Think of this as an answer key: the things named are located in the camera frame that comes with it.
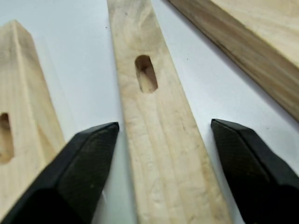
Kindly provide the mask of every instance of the white table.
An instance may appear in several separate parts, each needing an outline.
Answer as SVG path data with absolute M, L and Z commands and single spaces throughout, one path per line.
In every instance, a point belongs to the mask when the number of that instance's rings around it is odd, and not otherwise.
M 152 2 L 233 221 L 242 223 L 217 157 L 211 119 L 253 128 L 297 174 L 299 125 L 172 6 Z M 33 35 L 66 140 L 88 127 L 119 121 L 111 174 L 93 223 L 134 223 L 106 1 L 0 0 L 0 25 L 12 19 Z

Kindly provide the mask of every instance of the black tool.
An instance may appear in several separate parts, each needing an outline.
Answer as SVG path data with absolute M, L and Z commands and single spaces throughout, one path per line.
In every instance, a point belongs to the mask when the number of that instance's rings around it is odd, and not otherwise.
M 247 224 L 299 223 L 299 178 L 255 131 L 213 119 L 219 158 Z
M 110 123 L 76 134 L 2 224 L 90 224 L 110 170 L 118 131 L 118 123 Z

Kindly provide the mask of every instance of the mortise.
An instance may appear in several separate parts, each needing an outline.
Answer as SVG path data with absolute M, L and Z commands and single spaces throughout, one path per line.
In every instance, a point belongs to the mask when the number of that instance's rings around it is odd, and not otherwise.
M 148 55 L 135 59 L 135 68 L 139 87 L 143 93 L 152 93 L 158 88 L 154 67 Z
M 13 138 L 10 132 L 9 116 L 0 115 L 0 165 L 8 163 L 14 156 Z

